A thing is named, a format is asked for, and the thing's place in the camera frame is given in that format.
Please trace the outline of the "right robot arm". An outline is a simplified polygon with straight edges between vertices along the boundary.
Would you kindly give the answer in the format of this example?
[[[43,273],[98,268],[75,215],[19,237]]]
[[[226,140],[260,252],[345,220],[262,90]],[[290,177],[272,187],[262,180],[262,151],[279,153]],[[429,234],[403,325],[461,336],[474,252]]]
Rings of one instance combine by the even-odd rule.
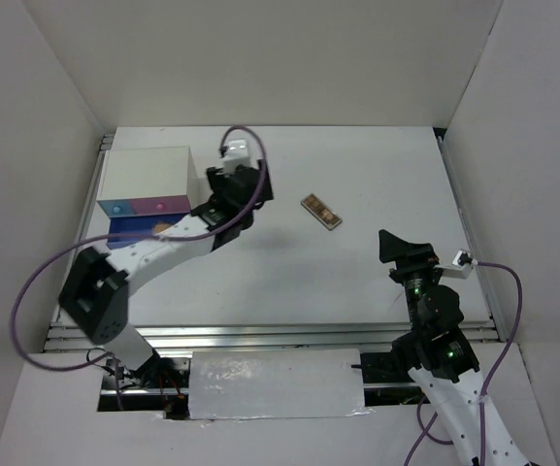
[[[464,250],[448,266],[429,243],[410,243],[379,231],[379,260],[404,291],[411,330],[392,344],[391,368],[415,382],[445,427],[464,465],[528,465],[488,395],[494,377],[482,373],[460,324],[460,296],[441,278],[467,277],[481,261]]]

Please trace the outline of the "dark blue drawer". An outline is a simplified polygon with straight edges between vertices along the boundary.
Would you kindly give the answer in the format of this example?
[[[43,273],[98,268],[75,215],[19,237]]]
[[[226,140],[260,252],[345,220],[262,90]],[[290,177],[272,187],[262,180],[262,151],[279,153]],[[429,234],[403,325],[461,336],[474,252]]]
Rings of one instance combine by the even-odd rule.
[[[159,236],[162,232],[158,234],[152,232],[156,223],[164,221],[174,226],[185,217],[186,214],[112,218],[109,228],[110,238],[106,246],[109,250],[118,250],[143,241],[149,236]]]

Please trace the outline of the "four pan eyeshadow palette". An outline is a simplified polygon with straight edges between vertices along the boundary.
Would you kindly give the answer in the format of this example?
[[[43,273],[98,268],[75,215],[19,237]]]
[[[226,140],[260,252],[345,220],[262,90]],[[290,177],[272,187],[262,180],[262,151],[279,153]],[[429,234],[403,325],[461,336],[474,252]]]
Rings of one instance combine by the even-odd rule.
[[[166,229],[168,229],[172,226],[173,226],[172,223],[160,221],[153,226],[152,232],[155,233],[155,234],[158,234],[158,233],[161,233],[164,230],[166,230]]]

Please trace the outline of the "light blue drawer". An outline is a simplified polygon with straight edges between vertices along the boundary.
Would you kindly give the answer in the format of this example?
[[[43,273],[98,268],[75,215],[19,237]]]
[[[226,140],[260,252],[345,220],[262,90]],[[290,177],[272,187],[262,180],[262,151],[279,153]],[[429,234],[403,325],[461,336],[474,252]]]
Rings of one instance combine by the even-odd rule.
[[[98,200],[97,204],[109,218],[136,215],[129,200]]]

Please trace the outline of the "pink drawer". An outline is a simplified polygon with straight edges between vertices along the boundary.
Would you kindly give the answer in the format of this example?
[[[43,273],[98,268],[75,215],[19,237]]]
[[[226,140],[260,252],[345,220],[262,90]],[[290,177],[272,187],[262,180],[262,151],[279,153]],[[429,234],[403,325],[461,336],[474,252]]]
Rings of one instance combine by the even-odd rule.
[[[130,201],[136,216],[186,214],[191,203],[186,195],[135,198]]]

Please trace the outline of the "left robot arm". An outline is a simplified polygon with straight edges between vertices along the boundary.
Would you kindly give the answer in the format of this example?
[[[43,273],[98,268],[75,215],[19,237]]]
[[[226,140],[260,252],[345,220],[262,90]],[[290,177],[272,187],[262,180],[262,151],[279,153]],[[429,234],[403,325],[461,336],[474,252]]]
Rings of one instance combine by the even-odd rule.
[[[192,258],[237,239],[253,213],[272,200],[264,160],[228,173],[210,168],[209,200],[157,236],[126,248],[81,250],[58,296],[59,306],[96,347],[113,354],[134,385],[153,384],[167,366],[129,321],[129,300],[145,284]]]

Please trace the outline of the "white drawer cabinet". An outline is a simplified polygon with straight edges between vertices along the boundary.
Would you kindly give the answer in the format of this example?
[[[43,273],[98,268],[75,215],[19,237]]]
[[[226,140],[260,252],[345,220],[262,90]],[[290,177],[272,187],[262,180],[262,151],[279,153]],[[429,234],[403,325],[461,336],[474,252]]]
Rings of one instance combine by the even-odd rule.
[[[106,152],[96,202],[178,195],[188,197],[191,210],[199,204],[198,176],[188,146]]]

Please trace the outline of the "long brown eyeshadow palette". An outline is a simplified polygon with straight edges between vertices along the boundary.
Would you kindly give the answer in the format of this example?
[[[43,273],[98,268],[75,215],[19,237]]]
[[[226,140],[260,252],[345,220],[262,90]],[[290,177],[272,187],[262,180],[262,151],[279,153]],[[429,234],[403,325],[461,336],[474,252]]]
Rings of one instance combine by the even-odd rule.
[[[309,194],[301,201],[301,206],[328,231],[334,230],[343,221],[332,209],[330,209],[313,193]]]

